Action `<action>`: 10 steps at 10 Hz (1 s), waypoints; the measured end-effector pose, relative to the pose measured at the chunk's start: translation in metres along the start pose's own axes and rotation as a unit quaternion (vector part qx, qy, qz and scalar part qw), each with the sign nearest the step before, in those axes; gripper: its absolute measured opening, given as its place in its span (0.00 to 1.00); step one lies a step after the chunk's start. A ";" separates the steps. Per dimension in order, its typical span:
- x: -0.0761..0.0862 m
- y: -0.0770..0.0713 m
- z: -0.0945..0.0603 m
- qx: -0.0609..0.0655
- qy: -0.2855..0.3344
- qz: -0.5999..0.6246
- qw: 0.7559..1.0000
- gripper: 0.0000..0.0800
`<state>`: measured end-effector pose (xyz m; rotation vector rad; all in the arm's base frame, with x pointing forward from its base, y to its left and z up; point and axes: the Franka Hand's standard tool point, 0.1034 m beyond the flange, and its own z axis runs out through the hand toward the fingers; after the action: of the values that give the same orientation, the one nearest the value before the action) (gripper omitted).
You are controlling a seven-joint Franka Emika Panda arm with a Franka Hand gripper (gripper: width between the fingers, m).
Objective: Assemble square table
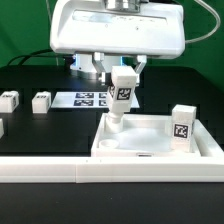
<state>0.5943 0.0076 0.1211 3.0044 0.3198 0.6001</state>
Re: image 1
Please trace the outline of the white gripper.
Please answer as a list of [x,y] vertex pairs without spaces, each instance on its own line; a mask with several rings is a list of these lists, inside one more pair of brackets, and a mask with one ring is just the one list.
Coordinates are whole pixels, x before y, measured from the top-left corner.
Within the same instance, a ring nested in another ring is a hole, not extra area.
[[106,82],[104,54],[137,55],[134,70],[139,84],[147,56],[173,59],[185,50],[183,7],[149,2],[137,12],[127,12],[107,9],[105,0],[58,0],[50,46],[57,53],[93,53],[102,84]]

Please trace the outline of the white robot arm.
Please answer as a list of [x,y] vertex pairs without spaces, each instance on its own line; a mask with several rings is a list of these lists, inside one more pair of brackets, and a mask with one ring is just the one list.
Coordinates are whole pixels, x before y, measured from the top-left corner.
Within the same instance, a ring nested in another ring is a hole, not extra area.
[[75,70],[106,81],[123,57],[141,73],[149,58],[174,59],[185,49],[183,7],[150,0],[58,0],[50,47],[76,58]]

